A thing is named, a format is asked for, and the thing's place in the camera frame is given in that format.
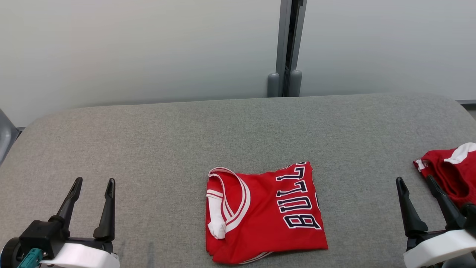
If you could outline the red white basketball shorts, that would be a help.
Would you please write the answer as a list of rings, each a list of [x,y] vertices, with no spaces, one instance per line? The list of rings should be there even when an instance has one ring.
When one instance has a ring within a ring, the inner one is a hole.
[[[476,205],[476,143],[428,151],[413,163],[423,178],[433,176],[458,208]]]

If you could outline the grey cylindrical post cap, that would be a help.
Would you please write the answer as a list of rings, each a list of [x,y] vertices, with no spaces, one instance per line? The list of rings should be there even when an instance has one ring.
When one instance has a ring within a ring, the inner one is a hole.
[[[288,97],[299,97],[302,83],[302,71],[291,71],[289,77]]]
[[[280,76],[279,73],[271,73],[267,76],[267,98],[279,97]]]

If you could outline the grey metal partition post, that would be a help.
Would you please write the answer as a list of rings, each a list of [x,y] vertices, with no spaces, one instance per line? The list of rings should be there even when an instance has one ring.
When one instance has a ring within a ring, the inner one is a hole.
[[[291,71],[297,70],[308,0],[280,0],[276,73],[279,97],[288,97]]]

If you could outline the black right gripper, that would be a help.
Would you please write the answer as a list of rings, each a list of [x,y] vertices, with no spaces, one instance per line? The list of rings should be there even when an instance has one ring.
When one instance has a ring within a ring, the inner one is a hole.
[[[446,230],[427,232],[427,224],[425,224],[425,222],[420,219],[418,212],[415,210],[415,207],[409,198],[409,190],[403,181],[403,178],[396,178],[396,188],[398,192],[403,228],[405,235],[408,238],[406,243],[407,251],[415,248],[423,241],[429,240],[451,230],[464,229],[464,224],[466,222],[466,218],[461,214],[447,193],[442,190],[432,175],[428,175],[426,177],[426,182],[431,194],[439,204],[440,210],[446,222]]]

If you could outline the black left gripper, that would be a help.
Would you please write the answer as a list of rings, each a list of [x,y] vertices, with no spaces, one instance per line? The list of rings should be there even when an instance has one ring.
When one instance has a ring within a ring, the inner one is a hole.
[[[115,195],[116,182],[110,178],[105,191],[105,204],[103,207],[100,224],[94,230],[93,238],[70,237],[70,221],[74,205],[78,200],[82,188],[83,178],[76,178],[67,196],[65,197],[56,215],[49,218],[49,222],[58,222],[61,232],[68,243],[81,244],[107,253],[113,253],[112,241],[115,239]]]

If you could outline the red white basketball jersey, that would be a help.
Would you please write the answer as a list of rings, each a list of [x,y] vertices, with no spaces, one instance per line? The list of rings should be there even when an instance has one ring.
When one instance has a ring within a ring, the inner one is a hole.
[[[309,162],[275,172],[209,171],[205,245],[215,263],[248,264],[275,252],[327,250]]]

